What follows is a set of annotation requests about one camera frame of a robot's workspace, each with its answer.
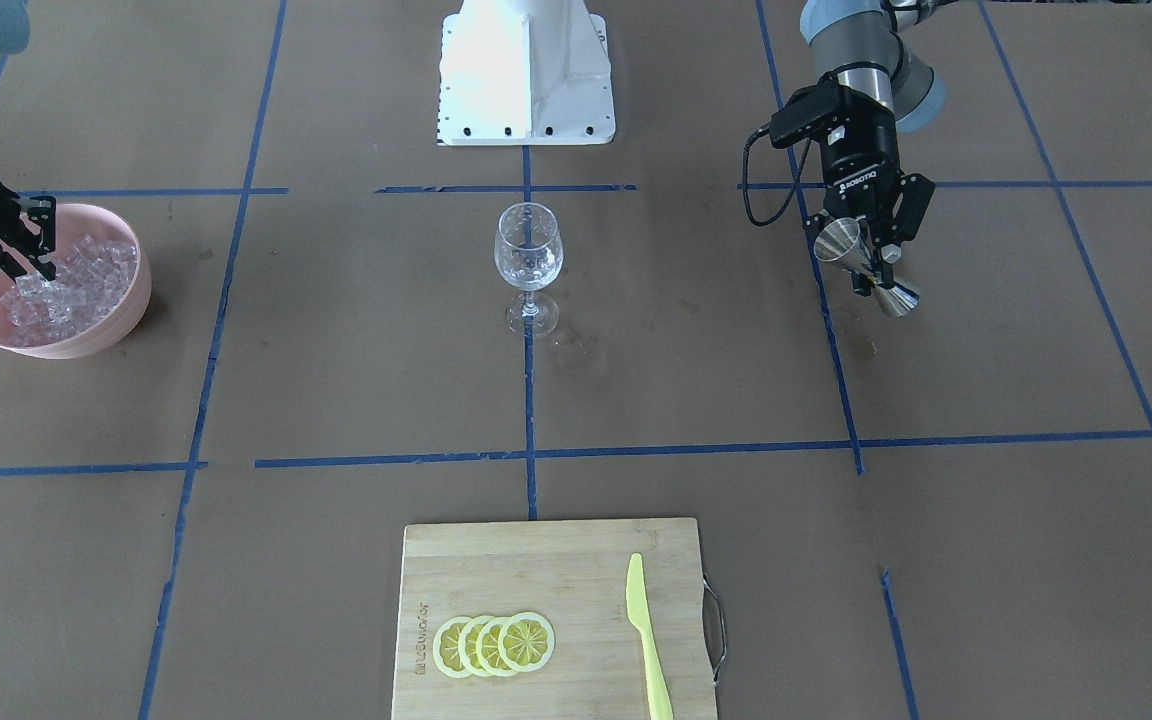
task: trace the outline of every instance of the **knife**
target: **knife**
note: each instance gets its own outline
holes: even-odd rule
[[[652,634],[652,615],[649,615],[649,589],[643,582],[643,556],[637,552],[630,555],[630,571],[626,575],[626,611],[630,616],[630,624],[639,630],[639,636],[643,638],[647,712],[652,715],[652,720],[673,720],[669,691],[664,683],[660,657],[655,651],[655,636]]]

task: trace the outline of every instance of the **wooden cutting board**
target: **wooden cutting board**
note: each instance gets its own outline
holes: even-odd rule
[[[717,720],[691,518],[408,525],[393,720],[649,720],[639,634],[626,617],[634,552],[673,715]],[[553,657],[539,670],[448,679],[434,666],[445,620],[522,611],[554,626]]]

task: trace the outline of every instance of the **glass base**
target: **glass base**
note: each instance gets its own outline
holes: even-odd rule
[[[531,293],[531,301],[532,306],[526,309],[524,306],[526,293],[518,293],[518,296],[513,300],[506,313],[503,313],[503,321],[509,325],[509,329],[517,334],[524,333],[526,325],[530,323],[531,338],[545,336],[545,334],[550,334],[558,325],[558,303],[551,300],[548,295],[539,291]]]

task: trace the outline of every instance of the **lemon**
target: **lemon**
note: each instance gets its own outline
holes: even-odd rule
[[[538,612],[521,612],[503,623],[497,646],[509,669],[535,673],[554,653],[554,626]]]
[[[488,675],[495,675],[498,679],[508,679],[511,675],[518,674],[517,670],[506,665],[503,658],[500,657],[500,632],[510,622],[510,617],[498,617],[490,621],[490,623],[483,626],[483,629],[479,630],[479,637],[475,641],[477,655],[479,655],[479,665],[483,666],[484,670],[488,672]]]
[[[461,630],[465,628],[468,621],[470,619],[465,615],[457,615],[434,632],[434,666],[448,679],[464,679],[470,675],[470,670],[467,670],[465,665],[461,662],[461,653],[457,651]]]
[[[479,632],[483,630],[483,626],[490,623],[492,620],[495,620],[495,615],[479,615],[468,620],[461,629],[461,637],[456,641],[456,651],[457,655],[460,655],[461,665],[465,666],[465,669],[470,670],[471,674],[480,676],[480,679],[490,679],[492,676],[492,674],[483,669],[483,665],[479,662]]]

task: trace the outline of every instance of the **wine glass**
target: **wine glass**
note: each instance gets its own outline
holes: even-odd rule
[[[539,293],[563,268],[563,241],[558,219],[539,202],[510,205],[497,225],[497,268],[506,282],[522,293],[506,311],[509,329],[539,338],[558,325],[558,303]]]

